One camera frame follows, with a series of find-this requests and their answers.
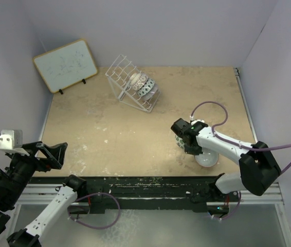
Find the purple striped bowl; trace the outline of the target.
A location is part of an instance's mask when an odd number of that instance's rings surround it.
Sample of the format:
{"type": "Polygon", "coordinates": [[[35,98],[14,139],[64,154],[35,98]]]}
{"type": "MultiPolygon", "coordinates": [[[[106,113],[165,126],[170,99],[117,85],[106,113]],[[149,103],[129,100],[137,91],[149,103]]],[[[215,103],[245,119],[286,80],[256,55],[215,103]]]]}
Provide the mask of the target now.
{"type": "Polygon", "coordinates": [[[153,88],[146,94],[142,97],[142,100],[143,101],[148,101],[150,100],[158,91],[158,86],[155,85],[153,86],[153,88]]]}

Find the maroon lattice pattern bowl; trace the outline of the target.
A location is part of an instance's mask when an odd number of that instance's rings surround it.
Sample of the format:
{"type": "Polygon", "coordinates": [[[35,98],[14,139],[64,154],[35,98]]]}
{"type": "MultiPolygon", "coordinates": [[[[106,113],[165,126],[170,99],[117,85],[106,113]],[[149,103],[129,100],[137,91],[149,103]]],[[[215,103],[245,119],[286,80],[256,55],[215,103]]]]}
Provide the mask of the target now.
{"type": "Polygon", "coordinates": [[[148,75],[146,75],[145,73],[134,73],[130,77],[131,88],[135,91],[138,91],[146,83],[148,78],[148,75]]]}

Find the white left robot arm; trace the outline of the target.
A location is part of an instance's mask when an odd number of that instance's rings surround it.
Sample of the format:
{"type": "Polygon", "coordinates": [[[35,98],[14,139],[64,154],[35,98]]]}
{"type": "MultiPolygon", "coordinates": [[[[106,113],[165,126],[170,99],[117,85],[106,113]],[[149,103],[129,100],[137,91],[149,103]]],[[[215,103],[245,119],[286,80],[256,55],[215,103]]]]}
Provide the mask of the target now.
{"type": "MultiPolygon", "coordinates": [[[[42,142],[35,142],[22,145],[25,154],[11,150],[5,152],[11,162],[5,171],[0,169],[0,235],[10,220],[7,212],[14,210],[34,173],[61,169],[67,147],[67,143],[47,146],[42,142]]],[[[48,230],[63,211],[67,210],[71,203],[81,202],[86,198],[85,186],[85,180],[75,175],[67,177],[45,209],[24,229],[5,239],[5,245],[41,246],[48,230]]]]}

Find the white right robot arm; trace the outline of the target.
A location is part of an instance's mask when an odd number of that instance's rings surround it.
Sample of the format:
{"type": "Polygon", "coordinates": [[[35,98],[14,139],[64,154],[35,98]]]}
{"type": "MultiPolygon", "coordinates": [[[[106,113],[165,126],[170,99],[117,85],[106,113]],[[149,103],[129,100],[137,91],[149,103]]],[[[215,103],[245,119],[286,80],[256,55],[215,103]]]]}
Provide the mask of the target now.
{"type": "Polygon", "coordinates": [[[238,165],[235,173],[221,173],[211,184],[210,197],[222,201],[228,193],[247,190],[261,196],[282,174],[276,159],[263,142],[241,142],[218,133],[201,120],[178,119],[171,126],[178,145],[202,167],[213,167],[222,155],[238,165]]]}

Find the white wire dish rack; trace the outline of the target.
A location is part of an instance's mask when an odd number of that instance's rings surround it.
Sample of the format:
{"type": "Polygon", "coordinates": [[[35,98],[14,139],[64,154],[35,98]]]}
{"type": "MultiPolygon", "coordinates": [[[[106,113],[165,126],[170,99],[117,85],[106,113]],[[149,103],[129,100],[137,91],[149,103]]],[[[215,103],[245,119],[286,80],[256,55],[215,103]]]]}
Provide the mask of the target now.
{"type": "Polygon", "coordinates": [[[122,103],[144,112],[151,112],[160,96],[158,83],[119,55],[105,73],[115,97],[122,103]]]}

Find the blue floral pattern bowl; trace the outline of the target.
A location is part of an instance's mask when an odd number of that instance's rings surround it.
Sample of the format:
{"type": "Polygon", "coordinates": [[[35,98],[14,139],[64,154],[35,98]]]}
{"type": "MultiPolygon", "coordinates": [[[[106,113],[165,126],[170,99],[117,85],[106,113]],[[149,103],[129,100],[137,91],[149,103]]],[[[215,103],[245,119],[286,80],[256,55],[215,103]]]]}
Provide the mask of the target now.
{"type": "Polygon", "coordinates": [[[139,97],[145,96],[154,87],[155,81],[153,79],[148,79],[146,83],[137,91],[139,97]]]}

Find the green leaf pattern bowl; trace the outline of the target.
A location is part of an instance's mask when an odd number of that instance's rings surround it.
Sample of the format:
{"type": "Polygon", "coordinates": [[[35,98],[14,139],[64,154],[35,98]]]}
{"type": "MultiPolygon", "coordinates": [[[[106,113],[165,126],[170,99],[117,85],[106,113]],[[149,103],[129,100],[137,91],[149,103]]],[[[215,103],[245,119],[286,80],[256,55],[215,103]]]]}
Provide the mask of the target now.
{"type": "Polygon", "coordinates": [[[184,143],[184,141],[183,141],[183,139],[182,138],[180,138],[179,136],[177,136],[177,135],[175,135],[175,142],[176,142],[176,144],[182,149],[182,150],[184,150],[185,149],[185,143],[184,143]]]}

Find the grey bowl red rim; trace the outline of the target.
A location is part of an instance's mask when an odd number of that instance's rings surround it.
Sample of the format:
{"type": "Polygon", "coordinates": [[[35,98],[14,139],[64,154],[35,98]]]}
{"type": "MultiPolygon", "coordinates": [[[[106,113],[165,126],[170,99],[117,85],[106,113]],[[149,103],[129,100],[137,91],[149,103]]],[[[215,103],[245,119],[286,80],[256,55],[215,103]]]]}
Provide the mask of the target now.
{"type": "Polygon", "coordinates": [[[212,167],[217,164],[219,154],[217,152],[205,152],[203,154],[195,155],[196,162],[205,168],[212,167]]]}

